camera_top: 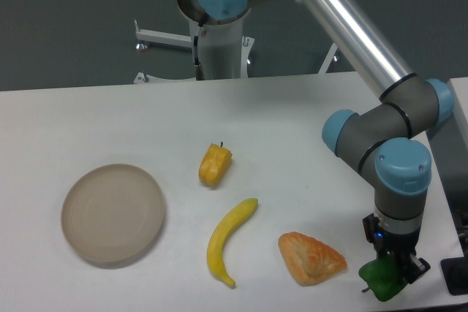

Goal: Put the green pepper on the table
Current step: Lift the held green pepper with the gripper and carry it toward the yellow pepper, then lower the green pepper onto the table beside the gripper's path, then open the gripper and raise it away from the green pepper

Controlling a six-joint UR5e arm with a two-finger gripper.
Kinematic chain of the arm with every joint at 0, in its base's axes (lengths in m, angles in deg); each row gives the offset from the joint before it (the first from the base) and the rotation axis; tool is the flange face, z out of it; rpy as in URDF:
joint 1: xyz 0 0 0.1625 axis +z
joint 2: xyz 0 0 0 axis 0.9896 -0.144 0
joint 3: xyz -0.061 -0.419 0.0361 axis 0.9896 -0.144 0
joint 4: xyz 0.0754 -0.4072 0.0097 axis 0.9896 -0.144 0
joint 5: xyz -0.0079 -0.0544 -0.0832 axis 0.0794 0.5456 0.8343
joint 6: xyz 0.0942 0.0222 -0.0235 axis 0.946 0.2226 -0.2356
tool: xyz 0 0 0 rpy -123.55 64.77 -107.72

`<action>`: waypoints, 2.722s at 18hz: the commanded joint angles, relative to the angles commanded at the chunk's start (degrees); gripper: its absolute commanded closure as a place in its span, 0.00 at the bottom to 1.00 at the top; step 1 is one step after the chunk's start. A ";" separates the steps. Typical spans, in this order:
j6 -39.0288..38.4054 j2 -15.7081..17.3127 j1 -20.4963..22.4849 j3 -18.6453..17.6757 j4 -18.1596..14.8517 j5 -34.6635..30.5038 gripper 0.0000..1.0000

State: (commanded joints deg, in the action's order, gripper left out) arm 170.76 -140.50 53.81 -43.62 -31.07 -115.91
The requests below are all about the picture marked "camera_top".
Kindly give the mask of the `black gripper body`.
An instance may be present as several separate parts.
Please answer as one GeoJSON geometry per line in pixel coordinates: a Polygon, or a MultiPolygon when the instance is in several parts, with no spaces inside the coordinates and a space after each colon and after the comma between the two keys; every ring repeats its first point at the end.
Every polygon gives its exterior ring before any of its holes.
{"type": "Polygon", "coordinates": [[[416,255],[423,214],[399,220],[374,212],[363,219],[366,240],[378,254],[384,252],[403,257],[416,255]]]}

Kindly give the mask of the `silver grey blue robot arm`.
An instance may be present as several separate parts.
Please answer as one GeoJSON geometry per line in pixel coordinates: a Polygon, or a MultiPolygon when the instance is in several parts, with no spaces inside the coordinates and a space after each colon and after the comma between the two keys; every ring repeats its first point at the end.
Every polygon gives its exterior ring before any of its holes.
{"type": "MultiPolygon", "coordinates": [[[[242,36],[231,29],[267,0],[177,0],[191,21],[197,80],[239,78],[242,36]]],[[[417,257],[431,154],[415,136],[445,121],[453,95],[443,82],[419,78],[353,0],[295,0],[304,5],[343,52],[380,104],[363,115],[335,112],[322,128],[328,148],[374,188],[375,210],[364,221],[378,257],[393,256],[400,281],[429,270],[417,257]]]]}

